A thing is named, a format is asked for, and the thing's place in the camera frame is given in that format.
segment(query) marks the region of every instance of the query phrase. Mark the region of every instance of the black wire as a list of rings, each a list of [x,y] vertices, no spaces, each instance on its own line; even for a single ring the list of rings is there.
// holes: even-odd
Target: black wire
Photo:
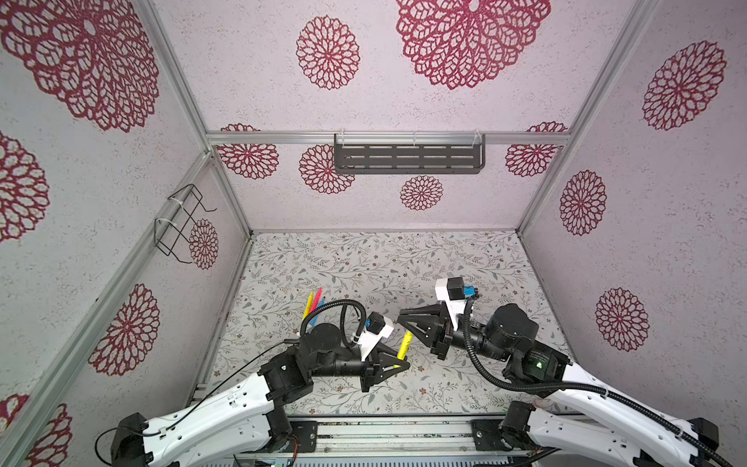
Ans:
[[[96,457],[99,458],[100,461],[102,461],[107,466],[110,466],[111,464],[106,462],[103,457],[101,457],[101,454],[99,454],[99,440],[104,436],[106,433],[109,433],[111,431],[116,430],[117,428],[109,428],[104,433],[101,433],[98,438],[96,438],[96,441],[93,443],[93,450],[96,452]]]
[[[233,374],[232,374],[231,376],[229,376],[229,377],[227,377],[226,379],[224,379],[224,380],[223,380],[223,381],[222,381],[222,382],[221,382],[221,383],[220,383],[220,384],[219,384],[218,386],[215,386],[215,387],[213,388],[213,390],[212,390],[212,391],[210,391],[210,392],[208,393],[208,395],[206,395],[205,397],[203,397],[202,399],[200,399],[200,401],[199,401],[199,402],[198,402],[198,403],[197,403],[196,405],[192,406],[192,409],[191,409],[191,410],[190,410],[189,412],[185,413],[185,415],[184,415],[183,417],[181,417],[181,418],[180,418],[179,420],[175,421],[175,422],[174,422],[174,423],[172,423],[172,424],[171,424],[171,425],[170,425],[169,427],[167,427],[167,428],[166,428],[166,431],[168,431],[168,430],[171,430],[171,429],[172,429],[172,428],[174,428],[174,427],[175,427],[176,425],[178,425],[178,424],[179,424],[179,423],[180,423],[180,422],[181,422],[182,420],[184,420],[185,418],[187,418],[187,417],[188,417],[188,416],[189,416],[189,415],[190,415],[190,414],[191,414],[192,412],[194,412],[194,411],[195,411],[195,410],[197,409],[197,407],[199,407],[199,406],[200,406],[200,404],[201,404],[201,403],[205,402],[205,400],[206,400],[207,398],[209,398],[210,396],[212,396],[212,395],[213,395],[213,394],[214,394],[214,393],[215,393],[215,392],[216,392],[216,391],[218,390],[218,388],[220,388],[221,386],[223,386],[224,384],[226,384],[226,381],[230,380],[231,378],[233,378],[234,376],[236,376],[237,374],[239,374],[239,372],[241,372],[241,370],[245,369],[245,368],[246,368],[247,366],[249,366],[249,365],[251,365],[252,363],[254,363],[254,361],[256,361],[256,360],[257,360],[257,359],[258,359],[259,357],[261,357],[261,356],[265,355],[265,354],[266,354],[267,352],[269,352],[270,350],[272,350],[272,349],[274,349],[275,347],[279,346],[280,344],[282,344],[282,341],[281,341],[281,342],[278,342],[277,344],[275,344],[275,345],[274,345],[274,346],[272,346],[272,347],[269,347],[269,348],[268,348],[268,349],[266,349],[266,350],[265,350],[264,352],[260,353],[259,355],[257,355],[256,357],[254,357],[253,359],[251,359],[250,361],[248,361],[247,363],[245,363],[245,364],[244,364],[244,366],[242,366],[242,367],[241,367],[241,368],[239,368],[238,370],[234,371],[234,373],[233,373]],[[97,457],[99,458],[99,460],[100,460],[100,461],[102,461],[102,462],[103,462],[104,464],[106,464],[107,466],[111,466],[111,464],[110,464],[110,463],[108,463],[108,462],[106,462],[106,461],[105,461],[105,460],[104,460],[104,459],[103,459],[103,458],[101,457],[101,455],[99,454],[99,440],[100,440],[100,439],[101,439],[101,437],[102,437],[102,436],[104,436],[104,435],[105,435],[106,433],[109,433],[110,431],[114,431],[114,430],[116,430],[116,429],[118,429],[118,428],[119,428],[119,429],[122,429],[122,430],[124,430],[124,431],[126,431],[126,432],[128,432],[128,433],[130,433],[130,434],[133,434],[133,435],[137,435],[137,436],[142,436],[143,438],[148,438],[148,437],[150,437],[150,436],[157,436],[157,435],[160,435],[160,434],[161,434],[161,431],[160,431],[160,430],[159,430],[159,431],[157,431],[157,432],[155,432],[155,433],[140,433],[140,432],[138,432],[138,431],[135,431],[135,430],[131,430],[131,429],[127,428],[127,427],[114,427],[114,428],[110,428],[109,430],[106,430],[106,431],[105,431],[104,433],[101,433],[101,434],[99,435],[99,437],[98,437],[98,438],[96,438],[96,442],[95,442],[95,443],[93,443],[93,450],[95,450],[95,451],[96,451],[96,456],[97,456]]]
[[[537,460],[543,459],[557,451],[560,451],[560,449],[559,448],[547,448],[547,449],[543,449],[537,454],[534,454],[533,456],[527,457],[526,459],[517,460],[516,462],[512,462],[509,464],[472,464],[472,467],[524,467],[524,466],[528,466],[529,464]]]
[[[480,363],[480,360],[477,358],[477,353],[474,350],[474,343],[472,342],[472,337],[469,335],[468,331],[470,329],[469,320],[472,313],[473,303],[474,298],[467,299],[467,303],[465,304],[465,311],[462,315],[462,334],[465,342],[465,349],[467,350],[467,355],[469,356],[472,365],[475,367],[475,369],[477,369],[477,372],[480,373],[480,375],[482,375],[482,377],[488,380],[491,384],[494,384],[501,389],[506,389],[507,391],[526,392],[529,394],[535,394],[540,391],[562,391],[563,389],[595,392],[596,394],[604,395],[605,397],[609,397],[610,399],[617,400],[619,403],[629,406],[631,409],[642,413],[653,421],[656,421],[668,431],[671,431],[673,433],[681,432],[681,428],[679,426],[671,423],[669,420],[658,415],[657,413],[652,412],[636,401],[631,400],[624,395],[619,394],[618,392],[607,391],[606,389],[600,388],[599,386],[583,383],[512,384],[507,383],[503,380],[499,380],[492,373],[490,373],[490,371],[488,371],[482,363]],[[688,433],[682,433],[680,438],[695,446],[700,451],[703,451],[707,456],[716,461],[716,463],[721,467],[733,467],[726,459],[716,454],[713,449],[703,444],[703,442],[701,442],[700,440],[693,438]]]
[[[309,325],[309,321],[311,321],[312,319],[314,319],[314,317],[316,317],[317,315],[319,315],[324,310],[328,310],[330,308],[335,308],[336,306],[347,306],[347,305],[355,307],[355,309],[360,312],[360,318],[359,318],[359,322],[358,322],[358,329],[356,330],[356,337],[355,337],[355,339],[353,339],[353,343],[351,345],[348,345],[349,342],[347,341],[347,338],[344,335],[345,334],[345,329],[340,328],[340,332],[343,335],[342,336],[343,343],[345,343],[346,347],[352,347],[353,345],[355,345],[357,343],[358,338],[363,333],[363,328],[366,325],[366,308],[363,306],[362,303],[360,303],[358,301],[355,301],[355,300],[349,300],[347,298],[343,298],[341,300],[333,300],[331,302],[327,302],[327,303],[324,303],[323,305],[319,305],[318,307],[316,307],[314,309],[314,311],[312,311],[311,313],[309,313],[308,315],[306,315],[306,318],[304,318],[303,321],[301,322],[301,329],[299,331],[299,334],[300,335],[306,335],[306,326]],[[344,321],[344,313],[342,313],[341,317],[340,317],[340,325],[344,325],[344,323],[345,323],[345,321]]]

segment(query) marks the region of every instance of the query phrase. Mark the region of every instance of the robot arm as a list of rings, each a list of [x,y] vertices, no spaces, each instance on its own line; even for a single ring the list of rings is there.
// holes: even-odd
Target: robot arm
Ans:
[[[341,345],[334,324],[318,324],[286,341],[290,347],[259,371],[198,406],[149,420],[140,413],[124,418],[111,444],[111,465],[188,467],[237,452],[280,449],[291,436],[284,405],[311,393],[312,377],[359,377],[361,390],[368,392],[409,368],[380,341],[391,333],[391,321],[378,313],[361,318],[352,347]]]
[[[461,277],[439,279],[436,296],[440,303],[401,310],[397,319],[431,353],[445,359],[451,347],[465,349],[478,371],[496,386],[573,407],[606,427],[515,401],[501,428],[503,438],[511,440],[507,449],[562,448],[621,467],[709,467],[710,459],[729,465],[713,453],[719,446],[716,425],[703,418],[686,421],[664,415],[616,391],[565,354],[535,340],[539,325],[516,304],[498,308],[486,324],[477,324],[469,318],[471,304],[479,295],[465,287]],[[511,383],[481,369],[477,355],[506,362],[503,377]],[[701,448],[688,442],[688,437]]]

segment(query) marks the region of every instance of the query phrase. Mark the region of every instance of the table surface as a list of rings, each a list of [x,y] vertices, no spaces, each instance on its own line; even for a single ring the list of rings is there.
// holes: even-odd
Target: table surface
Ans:
[[[513,232],[264,233],[256,235],[208,387],[284,338],[294,337],[311,290],[326,301],[351,298],[367,312],[395,320],[402,308],[437,303],[439,277],[463,276],[480,291],[474,317],[482,322],[506,303],[517,303],[539,324],[537,339],[568,355],[565,336],[548,306],[527,256]],[[351,333],[355,318],[348,320]],[[336,310],[318,322],[339,323]],[[385,343],[399,348],[405,331]],[[277,352],[285,349],[280,346]],[[247,368],[244,377],[270,358]],[[474,369],[466,352],[451,349],[446,360],[415,339],[411,367],[360,391],[351,377],[318,377],[314,391],[286,406],[289,414],[500,413],[512,400],[531,400],[554,412],[571,412],[547,400],[495,388]],[[482,359],[500,376],[503,364]]]

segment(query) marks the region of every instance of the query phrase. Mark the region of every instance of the red mandala pattern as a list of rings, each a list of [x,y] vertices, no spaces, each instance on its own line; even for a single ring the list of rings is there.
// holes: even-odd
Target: red mandala pattern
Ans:
[[[303,181],[319,193],[340,193],[353,184],[354,175],[335,171],[334,148],[329,144],[310,147],[301,155],[298,164]]]
[[[596,229],[602,220],[607,195],[602,178],[591,170],[582,170],[565,184],[560,197],[560,219],[573,235]]]
[[[88,358],[96,373],[122,376],[145,360],[158,337],[160,313],[153,293],[137,284]]]
[[[418,175],[405,182],[400,190],[400,200],[414,211],[423,211],[435,206],[442,194],[444,187],[436,178]]]
[[[200,269],[209,269],[218,257],[218,234],[207,219],[200,219],[189,234],[189,253]]]
[[[10,426],[27,400],[27,395],[14,394],[0,402],[0,436]]]
[[[74,117],[129,132],[155,112],[158,67],[127,0],[4,0],[0,40]]]
[[[565,132],[568,128],[558,122],[542,122],[529,128],[529,132]],[[548,168],[558,146],[552,144],[513,144],[506,153],[509,172],[531,177]]]
[[[643,118],[664,131],[695,118],[719,92],[724,81],[724,51],[703,40],[664,61],[643,97]]]
[[[611,288],[604,292],[599,297],[596,315],[599,332],[619,350],[635,350],[648,337],[648,314],[629,290]]]
[[[303,74],[322,89],[338,89],[349,83],[361,61],[350,28],[329,16],[317,16],[307,22],[296,47]]]
[[[224,132],[258,132],[250,125],[232,123],[220,129]],[[278,168],[278,152],[274,144],[227,144],[217,146],[220,160],[226,167],[248,179],[269,177]]]
[[[475,87],[516,63],[550,0],[397,0],[397,32],[415,72],[449,89]]]
[[[49,185],[33,154],[0,132],[0,242],[34,230],[49,206]]]
[[[61,403],[55,417],[44,427],[41,438],[28,452],[24,467],[59,467],[67,459],[67,448],[72,441],[71,423],[67,404]]]

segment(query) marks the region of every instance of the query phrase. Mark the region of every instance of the wall-mounted rack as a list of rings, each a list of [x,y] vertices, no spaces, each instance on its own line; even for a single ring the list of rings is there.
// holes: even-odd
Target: wall-mounted rack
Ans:
[[[180,199],[180,196],[179,196],[180,194],[184,194],[184,199]],[[196,200],[196,202],[191,210],[187,210],[187,208],[185,208],[185,204],[187,204],[187,202],[190,200],[190,197],[193,197]],[[197,210],[198,206],[202,208],[202,210],[205,212],[213,212],[213,211],[216,211],[217,208],[207,209],[205,205],[202,204],[202,193],[199,191],[197,186],[195,186],[193,183],[190,183],[189,185],[185,185],[184,187],[179,188],[171,196],[169,196],[168,200],[177,203],[179,205],[179,209],[170,219],[166,219],[164,217],[157,217],[153,220],[153,244],[164,255],[173,256],[174,258],[176,258],[176,261],[180,263],[184,263],[186,265],[191,265],[193,263],[192,261],[184,261],[182,259],[179,259],[179,257],[176,255],[176,252],[174,251],[176,242],[179,241],[180,238],[183,238],[186,240],[187,243],[189,243],[189,238],[187,238],[183,232],[184,232],[184,229],[187,228],[187,225],[189,224],[190,220],[192,221],[192,224],[197,224],[197,221],[192,216],[194,212]],[[178,226],[176,223],[174,223],[173,220],[176,218],[176,215],[182,211],[187,214],[187,218],[185,219],[184,223],[181,226]],[[158,236],[158,227],[164,222],[167,224],[166,229],[161,233],[161,236]],[[166,234],[171,229],[176,231],[176,237],[174,238],[174,241],[171,242],[171,245],[168,245],[163,242],[163,238],[166,236]]]
[[[476,174],[485,167],[485,135],[455,144],[351,143],[346,134],[335,135],[335,170],[358,174]]]

